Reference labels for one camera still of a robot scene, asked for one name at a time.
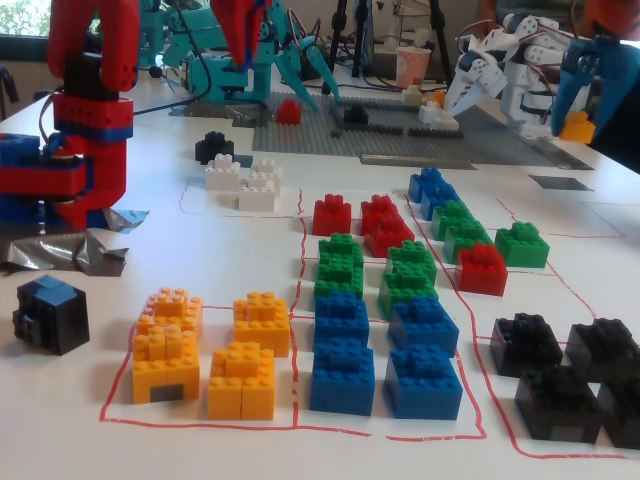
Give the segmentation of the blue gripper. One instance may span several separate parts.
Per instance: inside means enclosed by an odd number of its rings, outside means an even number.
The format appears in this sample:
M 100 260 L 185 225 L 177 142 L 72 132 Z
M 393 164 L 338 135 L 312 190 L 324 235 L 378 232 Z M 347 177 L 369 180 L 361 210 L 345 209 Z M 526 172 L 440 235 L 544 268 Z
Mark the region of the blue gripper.
M 576 97 L 595 77 L 601 89 L 593 115 L 596 140 L 639 74 L 639 50 L 609 37 L 573 40 L 561 63 L 559 88 L 552 107 L 551 133 L 559 136 Z

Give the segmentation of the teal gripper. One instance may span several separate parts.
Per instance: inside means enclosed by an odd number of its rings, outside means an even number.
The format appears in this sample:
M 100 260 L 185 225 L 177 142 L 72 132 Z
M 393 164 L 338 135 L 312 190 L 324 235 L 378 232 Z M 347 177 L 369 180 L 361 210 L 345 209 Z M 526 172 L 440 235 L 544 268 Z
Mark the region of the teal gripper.
M 300 55 L 287 49 L 295 47 L 301 53 L 301 58 L 304 57 L 320 74 L 335 100 L 339 100 L 338 83 L 320 50 L 311 44 L 303 46 L 306 29 L 293 9 L 286 8 L 280 0 L 212 0 L 210 5 L 232 59 L 242 70 L 254 63 L 261 36 L 261 23 L 271 8 L 271 22 L 280 46 L 285 49 L 275 57 L 282 79 L 298 97 L 314 111 L 318 111 L 316 102 L 294 68 L 294 61 L 299 60 Z

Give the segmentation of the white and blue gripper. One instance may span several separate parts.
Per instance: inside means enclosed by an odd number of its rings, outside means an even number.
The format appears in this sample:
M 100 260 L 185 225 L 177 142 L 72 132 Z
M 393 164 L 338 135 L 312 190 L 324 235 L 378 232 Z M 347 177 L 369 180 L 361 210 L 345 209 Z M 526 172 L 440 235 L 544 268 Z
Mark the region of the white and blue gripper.
M 507 34 L 495 28 L 482 40 L 473 34 L 461 37 L 462 53 L 457 63 L 457 74 L 445 97 L 445 109 L 457 116 L 470 107 L 500 94 L 507 84 L 503 72 Z

